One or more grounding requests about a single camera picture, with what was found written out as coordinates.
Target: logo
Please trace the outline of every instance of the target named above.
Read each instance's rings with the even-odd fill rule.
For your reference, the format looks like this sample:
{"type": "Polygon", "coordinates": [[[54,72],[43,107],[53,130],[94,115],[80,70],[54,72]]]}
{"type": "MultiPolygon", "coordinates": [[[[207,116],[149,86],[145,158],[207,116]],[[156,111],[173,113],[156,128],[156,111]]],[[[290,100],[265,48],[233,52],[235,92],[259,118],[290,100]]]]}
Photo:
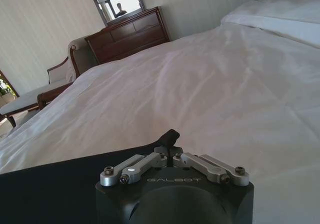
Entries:
{"type": "Polygon", "coordinates": [[[199,180],[202,180],[202,178],[174,178],[174,179],[149,178],[146,181],[150,182],[150,183],[158,183],[158,182],[164,182],[164,183],[191,183],[191,182],[196,182],[196,183],[198,183],[199,180]]]}

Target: mirror frame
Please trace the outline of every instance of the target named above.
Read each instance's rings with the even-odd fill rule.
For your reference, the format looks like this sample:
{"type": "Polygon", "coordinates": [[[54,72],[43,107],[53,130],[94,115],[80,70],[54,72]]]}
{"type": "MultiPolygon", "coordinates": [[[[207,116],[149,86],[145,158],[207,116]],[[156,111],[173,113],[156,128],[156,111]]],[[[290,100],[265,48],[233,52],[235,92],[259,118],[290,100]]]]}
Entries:
{"type": "MultiPolygon", "coordinates": [[[[94,2],[95,7],[96,7],[96,9],[98,10],[98,12],[99,12],[99,14],[100,14],[100,17],[102,18],[103,23],[104,23],[104,25],[105,25],[106,27],[111,26],[111,25],[113,25],[113,24],[115,24],[115,23],[117,23],[117,22],[119,22],[119,21],[121,21],[121,20],[124,20],[124,19],[126,19],[126,18],[129,18],[129,17],[137,14],[136,11],[133,11],[133,12],[130,12],[130,13],[128,13],[127,15],[125,15],[125,17],[123,17],[123,18],[119,17],[119,18],[117,18],[117,19],[115,19],[115,20],[112,20],[112,21],[107,22],[107,19],[105,18],[102,10],[99,8],[98,0],[93,0],[93,2],[94,2]]],[[[140,4],[141,4],[141,9],[142,9],[142,12],[143,12],[143,11],[145,10],[145,5],[144,5],[144,3],[143,3],[142,0],[139,0],[139,2],[140,2],[140,4]]]]}

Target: wooden armrest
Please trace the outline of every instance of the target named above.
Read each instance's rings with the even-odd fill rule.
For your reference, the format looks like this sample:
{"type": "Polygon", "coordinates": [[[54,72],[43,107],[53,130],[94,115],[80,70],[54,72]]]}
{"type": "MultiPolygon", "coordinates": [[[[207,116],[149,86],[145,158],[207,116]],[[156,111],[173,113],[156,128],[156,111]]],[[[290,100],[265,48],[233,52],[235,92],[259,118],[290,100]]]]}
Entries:
{"type": "Polygon", "coordinates": [[[57,96],[64,92],[65,89],[70,87],[73,82],[66,85],[59,86],[56,89],[43,92],[37,96],[39,109],[42,110],[48,103],[52,102],[57,96]]]}
{"type": "Polygon", "coordinates": [[[54,70],[54,69],[57,69],[57,68],[59,68],[59,67],[61,67],[63,64],[65,64],[66,63],[66,61],[68,61],[68,56],[66,57],[66,59],[64,59],[64,61],[63,62],[61,62],[59,65],[55,65],[55,66],[53,66],[53,67],[51,67],[51,68],[49,68],[48,70],[46,70],[48,73],[50,72],[50,71],[52,71],[52,70],[54,70]]]}

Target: black mat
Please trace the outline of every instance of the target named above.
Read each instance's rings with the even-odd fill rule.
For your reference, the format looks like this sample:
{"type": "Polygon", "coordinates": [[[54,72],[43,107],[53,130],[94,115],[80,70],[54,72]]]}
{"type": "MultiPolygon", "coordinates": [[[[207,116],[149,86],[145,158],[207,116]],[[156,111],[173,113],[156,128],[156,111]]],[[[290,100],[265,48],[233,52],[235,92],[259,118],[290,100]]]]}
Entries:
{"type": "Polygon", "coordinates": [[[150,154],[159,142],[0,175],[0,222],[96,223],[95,184],[106,166],[150,154]]]}

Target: bolt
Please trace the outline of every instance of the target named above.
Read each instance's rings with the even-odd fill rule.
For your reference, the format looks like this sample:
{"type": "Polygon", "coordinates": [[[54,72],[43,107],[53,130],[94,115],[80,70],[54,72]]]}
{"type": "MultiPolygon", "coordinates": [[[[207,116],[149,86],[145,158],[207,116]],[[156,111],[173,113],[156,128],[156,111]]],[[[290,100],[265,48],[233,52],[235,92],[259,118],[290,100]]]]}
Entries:
{"type": "Polygon", "coordinates": [[[107,166],[103,171],[105,175],[112,175],[114,173],[114,168],[112,166],[107,166]]]}
{"type": "Polygon", "coordinates": [[[238,174],[238,175],[244,175],[246,174],[246,169],[244,169],[242,166],[237,166],[235,168],[235,172],[238,174]]]}
{"type": "Polygon", "coordinates": [[[230,182],[230,177],[227,174],[222,174],[220,176],[220,183],[221,184],[228,184],[230,182]]]}
{"type": "Polygon", "coordinates": [[[120,183],[121,184],[127,184],[129,182],[129,177],[128,175],[122,175],[120,176],[120,183]]]}
{"type": "Polygon", "coordinates": [[[182,155],[182,153],[179,153],[179,152],[178,152],[178,153],[175,154],[175,157],[178,158],[178,159],[180,159],[180,158],[181,158],[181,155],[182,155]]]}

